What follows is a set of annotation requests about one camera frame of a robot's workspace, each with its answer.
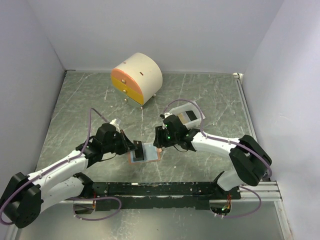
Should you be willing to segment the black credit card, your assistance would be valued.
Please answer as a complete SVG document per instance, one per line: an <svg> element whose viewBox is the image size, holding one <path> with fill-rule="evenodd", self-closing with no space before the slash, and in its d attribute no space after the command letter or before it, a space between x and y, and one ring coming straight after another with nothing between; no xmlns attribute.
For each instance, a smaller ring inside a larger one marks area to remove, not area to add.
<svg viewBox="0 0 320 240"><path fill-rule="evenodd" d="M135 145L135 156L137 158L140 158L140 162L145 160L144 157L144 149L143 149L143 144L141 141L135 140L133 142L133 144Z"/></svg>
<svg viewBox="0 0 320 240"><path fill-rule="evenodd" d="M130 152L130 162L133 163L137 163L139 162L141 159L139 157L136 157L136 153L135 151Z"/></svg>

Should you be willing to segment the pink leather card holder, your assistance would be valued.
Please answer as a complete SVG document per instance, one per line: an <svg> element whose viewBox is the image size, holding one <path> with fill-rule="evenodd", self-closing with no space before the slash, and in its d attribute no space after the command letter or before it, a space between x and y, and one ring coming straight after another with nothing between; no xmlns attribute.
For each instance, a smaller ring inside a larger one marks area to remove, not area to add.
<svg viewBox="0 0 320 240"><path fill-rule="evenodd" d="M130 164L138 164L138 163L150 163L157 162L161 160L160 149L155 147L152 142L143 143L143 153L144 153L144 161L138 161L136 163L131 163L131 154L128 153L128 162Z"/></svg>

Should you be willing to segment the white plastic card bin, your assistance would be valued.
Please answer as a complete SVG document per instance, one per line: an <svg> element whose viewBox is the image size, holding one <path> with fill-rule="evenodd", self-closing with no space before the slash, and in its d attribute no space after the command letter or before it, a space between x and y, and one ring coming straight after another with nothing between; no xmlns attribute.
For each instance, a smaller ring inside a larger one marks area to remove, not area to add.
<svg viewBox="0 0 320 240"><path fill-rule="evenodd" d="M202 118L199 112L199 106L195 101L174 107L169 112L176 115L188 129L200 127Z"/></svg>

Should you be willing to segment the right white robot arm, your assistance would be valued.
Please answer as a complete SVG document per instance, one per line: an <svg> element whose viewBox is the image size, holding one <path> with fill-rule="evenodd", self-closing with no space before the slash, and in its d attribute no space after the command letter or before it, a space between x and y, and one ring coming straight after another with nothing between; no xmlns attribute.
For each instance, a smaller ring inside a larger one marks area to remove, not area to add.
<svg viewBox="0 0 320 240"><path fill-rule="evenodd" d="M174 114L165 117L163 124L155 128L153 145L158 149L178 145L186 151L228 158L232 169L220 173L212 186L212 193L218 199L242 184L255 187L266 174L272 173L271 158L252 136L227 138L208 134L202 129L189 129Z"/></svg>

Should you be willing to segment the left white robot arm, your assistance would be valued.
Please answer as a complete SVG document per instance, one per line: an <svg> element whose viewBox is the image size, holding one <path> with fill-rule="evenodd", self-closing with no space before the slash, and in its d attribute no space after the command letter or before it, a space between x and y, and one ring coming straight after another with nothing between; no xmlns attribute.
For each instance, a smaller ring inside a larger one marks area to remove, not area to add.
<svg viewBox="0 0 320 240"><path fill-rule="evenodd" d="M68 199L89 199L95 195L94 182L83 171L103 162L107 153L123 155L136 150L123 130L104 123L93 136L52 165L27 175L11 177L0 198L0 213L9 218L3 225L24 228L44 210Z"/></svg>

